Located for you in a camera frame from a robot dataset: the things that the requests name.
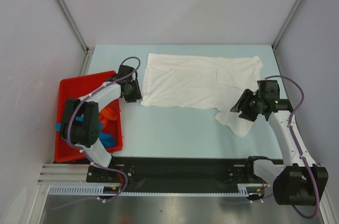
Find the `white t shirt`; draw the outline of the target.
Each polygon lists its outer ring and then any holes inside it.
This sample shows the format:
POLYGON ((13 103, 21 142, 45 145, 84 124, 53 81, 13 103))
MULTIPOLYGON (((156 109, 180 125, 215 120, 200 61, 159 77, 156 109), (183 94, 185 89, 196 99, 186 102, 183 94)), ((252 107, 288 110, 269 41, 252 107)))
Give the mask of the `white t shirt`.
POLYGON ((150 53, 142 84, 143 106, 217 109, 215 119, 245 138, 252 122, 231 112, 243 91, 257 89, 258 56, 223 58, 150 53))

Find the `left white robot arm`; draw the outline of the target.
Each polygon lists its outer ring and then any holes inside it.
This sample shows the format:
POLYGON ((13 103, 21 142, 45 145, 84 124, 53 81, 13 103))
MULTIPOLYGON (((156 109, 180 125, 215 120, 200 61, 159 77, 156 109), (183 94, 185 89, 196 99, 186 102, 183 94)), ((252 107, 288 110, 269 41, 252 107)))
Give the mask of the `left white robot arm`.
POLYGON ((111 165, 112 155, 100 141, 100 112, 111 102, 140 100, 137 68, 120 65, 118 73, 98 88, 79 98, 67 99, 59 133, 67 144, 83 153, 90 164, 99 168, 99 176, 109 182, 122 171, 111 165))

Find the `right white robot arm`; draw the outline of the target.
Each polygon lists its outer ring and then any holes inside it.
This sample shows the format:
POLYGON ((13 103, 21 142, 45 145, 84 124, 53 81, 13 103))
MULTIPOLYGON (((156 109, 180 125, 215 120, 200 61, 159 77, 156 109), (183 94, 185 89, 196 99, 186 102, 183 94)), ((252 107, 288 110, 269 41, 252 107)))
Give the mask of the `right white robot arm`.
POLYGON ((253 158, 245 167, 245 178, 250 182, 264 179, 273 188, 279 205, 317 206, 328 181, 325 167, 319 167, 308 152, 295 123, 295 109, 288 99, 280 97, 277 80, 268 77, 257 82, 258 89, 244 90, 231 112, 254 122, 263 115, 272 128, 283 157, 279 168, 267 157, 253 158))

